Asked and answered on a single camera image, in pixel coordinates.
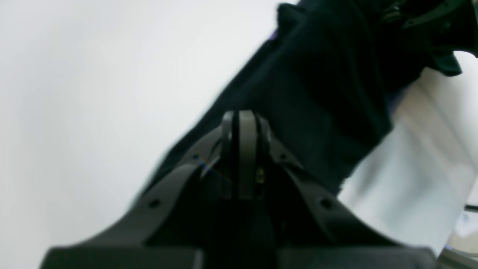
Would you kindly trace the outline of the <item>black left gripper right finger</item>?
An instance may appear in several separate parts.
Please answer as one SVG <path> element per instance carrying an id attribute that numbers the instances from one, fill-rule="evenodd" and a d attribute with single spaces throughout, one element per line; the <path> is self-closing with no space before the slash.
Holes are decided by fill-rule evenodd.
<path id="1" fill-rule="evenodd" d="M 273 229 L 273 268 L 437 268 L 429 249 L 397 243 L 354 216 L 305 171 L 263 117 L 240 111 L 237 125 L 237 197 L 263 203 Z"/>

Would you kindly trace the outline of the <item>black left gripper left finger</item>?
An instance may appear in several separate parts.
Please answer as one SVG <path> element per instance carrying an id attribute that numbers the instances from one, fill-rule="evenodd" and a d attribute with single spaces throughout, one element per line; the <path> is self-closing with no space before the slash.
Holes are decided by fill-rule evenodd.
<path id="1" fill-rule="evenodd" d="M 49 250 L 42 269 L 199 269 L 202 251 L 194 247 L 147 247 L 166 223 L 189 183 L 200 183 L 231 149 L 234 112 L 198 140 L 175 168 L 154 185 L 123 217 L 100 234 L 73 246 Z"/>

